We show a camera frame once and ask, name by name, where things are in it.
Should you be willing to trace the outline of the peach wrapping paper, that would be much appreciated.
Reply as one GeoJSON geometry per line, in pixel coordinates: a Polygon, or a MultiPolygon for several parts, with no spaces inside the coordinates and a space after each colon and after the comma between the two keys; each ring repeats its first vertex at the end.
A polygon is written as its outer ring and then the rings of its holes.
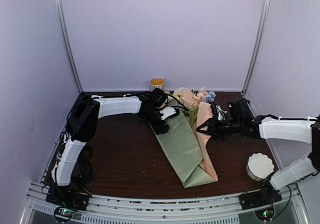
{"type": "Polygon", "coordinates": [[[181,102],[189,109],[187,115],[187,120],[189,122],[189,124],[191,125],[192,130],[194,131],[194,134],[197,138],[197,141],[199,143],[200,146],[200,150],[202,153],[202,161],[199,163],[199,167],[201,169],[202,172],[206,173],[209,176],[209,182],[216,182],[218,181],[218,177],[217,177],[217,173],[214,169],[214,166],[211,162],[211,159],[209,157],[209,154],[207,152],[207,142],[210,139],[210,135],[209,134],[202,134],[202,133],[198,133],[196,131],[196,128],[203,124],[205,121],[207,121],[208,119],[215,117],[212,113],[212,106],[210,103],[206,103],[206,102],[200,102],[199,107],[198,108],[194,108],[192,106],[192,93],[191,90],[184,90],[182,91],[181,94],[181,102]]]}

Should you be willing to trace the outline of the green wrapping paper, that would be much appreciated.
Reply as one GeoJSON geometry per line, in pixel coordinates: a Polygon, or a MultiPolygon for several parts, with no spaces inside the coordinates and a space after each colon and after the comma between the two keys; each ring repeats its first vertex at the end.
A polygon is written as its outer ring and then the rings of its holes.
{"type": "Polygon", "coordinates": [[[208,153],[201,149],[184,114],[167,118],[165,124],[168,132],[156,138],[183,188],[217,182],[208,153]]]}

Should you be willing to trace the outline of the blue fake flower stem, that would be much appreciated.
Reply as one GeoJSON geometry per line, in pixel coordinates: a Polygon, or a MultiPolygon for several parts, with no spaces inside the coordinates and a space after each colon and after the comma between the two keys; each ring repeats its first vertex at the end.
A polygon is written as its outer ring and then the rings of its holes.
{"type": "Polygon", "coordinates": [[[202,98],[202,102],[211,103],[214,102],[216,98],[216,93],[214,91],[209,91],[202,98]]]}

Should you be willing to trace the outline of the white round bowl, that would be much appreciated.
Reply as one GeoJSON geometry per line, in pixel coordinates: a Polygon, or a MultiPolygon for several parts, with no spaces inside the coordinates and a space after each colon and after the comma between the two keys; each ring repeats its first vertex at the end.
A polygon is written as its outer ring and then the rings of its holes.
{"type": "Polygon", "coordinates": [[[176,88],[176,89],[174,90],[174,92],[179,92],[179,91],[184,91],[184,90],[190,90],[190,89],[187,88],[187,87],[179,87],[179,88],[176,88]]]}

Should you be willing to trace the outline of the pink fake flower stem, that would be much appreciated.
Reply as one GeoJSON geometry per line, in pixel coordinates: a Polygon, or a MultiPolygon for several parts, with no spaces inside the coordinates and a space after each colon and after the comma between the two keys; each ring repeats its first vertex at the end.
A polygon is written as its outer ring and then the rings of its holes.
{"type": "Polygon", "coordinates": [[[198,108],[200,105],[200,102],[204,99],[204,97],[208,94],[208,92],[205,90],[205,87],[202,86],[198,91],[193,88],[191,90],[191,103],[194,108],[198,108]]]}

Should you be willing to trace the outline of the cream fake flower bunch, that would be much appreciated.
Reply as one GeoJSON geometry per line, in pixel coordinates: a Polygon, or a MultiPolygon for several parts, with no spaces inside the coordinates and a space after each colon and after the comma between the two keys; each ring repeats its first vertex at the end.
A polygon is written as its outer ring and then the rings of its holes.
{"type": "Polygon", "coordinates": [[[176,89],[172,94],[178,101],[181,101],[182,89],[176,89]]]}

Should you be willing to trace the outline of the black printed ribbon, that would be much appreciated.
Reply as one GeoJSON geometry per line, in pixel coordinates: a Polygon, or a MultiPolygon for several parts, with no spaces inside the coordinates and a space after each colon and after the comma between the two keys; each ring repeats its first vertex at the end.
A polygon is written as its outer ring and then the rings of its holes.
{"type": "Polygon", "coordinates": [[[90,163],[90,159],[93,156],[93,148],[89,145],[85,145],[81,150],[77,163],[79,167],[79,174],[72,175],[71,182],[77,187],[77,190],[82,190],[88,196],[92,196],[92,191],[86,187],[86,183],[93,179],[93,167],[90,163]]]}

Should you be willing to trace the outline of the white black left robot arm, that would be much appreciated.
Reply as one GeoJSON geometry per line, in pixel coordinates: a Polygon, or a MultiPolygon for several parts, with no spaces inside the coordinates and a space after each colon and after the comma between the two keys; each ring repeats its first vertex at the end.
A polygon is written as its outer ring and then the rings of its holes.
{"type": "Polygon", "coordinates": [[[71,193],[63,187],[70,184],[77,158],[86,143],[95,136],[99,119],[121,114],[138,114],[145,118],[154,133],[159,135],[168,132],[166,119],[178,116],[180,109],[185,110],[186,106],[181,102],[176,106],[169,105],[169,94],[158,88],[113,97],[80,93],[67,116],[65,147],[51,173],[53,181],[58,185],[52,192],[53,199],[61,206],[67,206],[72,201],[71,193]]]}

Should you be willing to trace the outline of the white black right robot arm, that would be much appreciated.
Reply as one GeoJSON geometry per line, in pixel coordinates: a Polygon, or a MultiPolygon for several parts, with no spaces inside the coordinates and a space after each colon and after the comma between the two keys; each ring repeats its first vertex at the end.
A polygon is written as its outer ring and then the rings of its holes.
{"type": "Polygon", "coordinates": [[[273,115],[258,115],[248,119],[244,117],[218,120],[212,117],[196,128],[198,133],[215,139],[240,134],[251,139],[280,139],[310,144],[311,153],[278,170],[268,179],[269,185],[259,190],[256,200],[268,204],[276,195],[275,190],[290,185],[298,180],[317,174],[320,170],[319,119],[317,118],[282,118],[273,115]]]}

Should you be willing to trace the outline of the patterned cup yellow inside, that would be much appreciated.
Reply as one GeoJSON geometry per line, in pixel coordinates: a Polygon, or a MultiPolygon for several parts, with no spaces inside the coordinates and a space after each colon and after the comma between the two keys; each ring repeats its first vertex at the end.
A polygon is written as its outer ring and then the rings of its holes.
{"type": "Polygon", "coordinates": [[[149,90],[153,91],[154,89],[165,90],[165,80],[163,78],[152,78],[149,81],[149,90]]]}

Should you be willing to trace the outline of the white scalloped bowl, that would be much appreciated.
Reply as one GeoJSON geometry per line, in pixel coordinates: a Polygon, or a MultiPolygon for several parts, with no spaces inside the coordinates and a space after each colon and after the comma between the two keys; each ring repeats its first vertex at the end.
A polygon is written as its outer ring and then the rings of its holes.
{"type": "Polygon", "coordinates": [[[255,181],[263,181],[275,170],[272,159],[262,153],[252,154],[246,164],[248,176],[255,181]]]}

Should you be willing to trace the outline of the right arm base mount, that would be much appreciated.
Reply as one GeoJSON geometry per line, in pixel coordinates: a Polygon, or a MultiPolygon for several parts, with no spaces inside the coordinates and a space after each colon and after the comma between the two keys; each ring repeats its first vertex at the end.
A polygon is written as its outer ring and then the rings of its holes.
{"type": "Polygon", "coordinates": [[[274,204],[282,200],[278,190],[270,184],[263,184],[260,190],[244,192],[239,196],[242,210],[253,209],[260,221],[271,221],[275,215],[274,204]]]}

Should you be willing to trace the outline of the right aluminium frame post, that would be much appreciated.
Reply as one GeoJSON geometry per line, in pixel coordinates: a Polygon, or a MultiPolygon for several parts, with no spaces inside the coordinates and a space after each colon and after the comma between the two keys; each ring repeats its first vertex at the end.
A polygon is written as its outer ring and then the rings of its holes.
{"type": "Polygon", "coordinates": [[[269,12],[270,12],[270,6],[271,6],[271,0],[262,0],[262,8],[261,8],[261,12],[260,12],[260,18],[259,18],[259,23],[258,23],[258,28],[257,28],[257,35],[255,38],[255,42],[254,42],[254,48],[253,48],[253,52],[251,55],[251,60],[249,63],[249,67],[248,67],[248,71],[247,71],[247,75],[244,81],[244,85],[242,88],[242,94],[243,95],[247,95],[248,90],[249,90],[249,85],[251,83],[253,74],[254,74],[254,70],[257,64],[257,60],[259,57],[259,53],[260,53],[260,49],[262,46],[262,42],[263,42],[263,34],[265,32],[266,26],[267,26],[267,20],[268,20],[268,16],[269,16],[269,12]]]}

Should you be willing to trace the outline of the aluminium frame post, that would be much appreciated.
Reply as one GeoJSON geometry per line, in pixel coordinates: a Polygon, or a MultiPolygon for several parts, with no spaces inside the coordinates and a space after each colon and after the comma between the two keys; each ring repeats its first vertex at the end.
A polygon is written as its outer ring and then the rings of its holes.
{"type": "Polygon", "coordinates": [[[65,21],[66,19],[65,19],[64,9],[63,9],[63,1],[62,0],[54,0],[54,1],[57,9],[57,15],[59,19],[59,24],[60,24],[60,29],[62,33],[62,39],[63,39],[63,44],[64,44],[68,64],[71,70],[73,80],[76,84],[77,90],[79,93],[81,93],[83,91],[83,88],[80,82],[79,74],[78,74],[76,64],[74,61],[74,56],[72,53],[71,43],[70,43],[67,25],[65,21]]]}
{"type": "Polygon", "coordinates": [[[260,18],[259,18],[259,23],[258,23],[258,28],[257,28],[257,35],[255,38],[255,42],[254,42],[254,48],[253,48],[253,52],[251,55],[251,60],[249,63],[249,67],[248,67],[248,71],[247,71],[247,75],[244,81],[244,85],[242,88],[242,94],[243,95],[247,95],[248,90],[249,90],[249,85],[251,83],[253,74],[254,74],[254,70],[257,64],[257,60],[259,57],[259,53],[260,53],[260,49],[262,46],[262,42],[263,42],[263,34],[265,32],[266,26],[267,26],[267,20],[268,20],[268,16],[269,16],[269,12],[270,12],[270,6],[271,6],[271,0],[262,0],[262,8],[261,8],[261,12],[260,12],[260,18]]]}

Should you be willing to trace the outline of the aluminium front rail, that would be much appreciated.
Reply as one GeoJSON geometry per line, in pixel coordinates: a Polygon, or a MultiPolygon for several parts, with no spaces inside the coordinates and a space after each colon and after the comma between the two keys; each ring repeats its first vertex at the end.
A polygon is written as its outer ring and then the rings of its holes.
{"type": "Polygon", "coordinates": [[[280,202],[243,209],[239,194],[183,199],[130,199],[93,195],[85,211],[68,223],[263,223],[261,214],[274,208],[271,223],[310,223],[297,185],[281,191],[280,202]]]}

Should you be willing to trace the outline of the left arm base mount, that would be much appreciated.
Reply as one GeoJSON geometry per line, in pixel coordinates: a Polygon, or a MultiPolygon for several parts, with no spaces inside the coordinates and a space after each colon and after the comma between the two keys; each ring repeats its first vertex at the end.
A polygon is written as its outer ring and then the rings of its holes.
{"type": "Polygon", "coordinates": [[[53,212],[56,221],[66,223],[77,211],[86,211],[92,197],[92,191],[86,186],[73,182],[67,186],[58,186],[52,178],[48,181],[48,186],[45,200],[56,205],[53,212]]]}

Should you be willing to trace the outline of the left aluminium frame post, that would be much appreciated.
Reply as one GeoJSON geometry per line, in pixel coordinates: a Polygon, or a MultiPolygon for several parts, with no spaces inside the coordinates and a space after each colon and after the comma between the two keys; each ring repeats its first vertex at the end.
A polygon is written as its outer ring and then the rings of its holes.
{"type": "Polygon", "coordinates": [[[70,43],[67,25],[65,21],[66,19],[65,19],[64,9],[63,9],[63,1],[62,0],[54,0],[54,1],[57,9],[57,15],[59,19],[59,24],[60,24],[60,29],[62,33],[62,39],[63,39],[63,44],[64,44],[68,64],[71,70],[73,80],[76,84],[77,90],[79,93],[81,93],[83,91],[83,88],[80,82],[79,74],[78,74],[76,64],[74,61],[74,56],[72,53],[71,43],[70,43]]]}

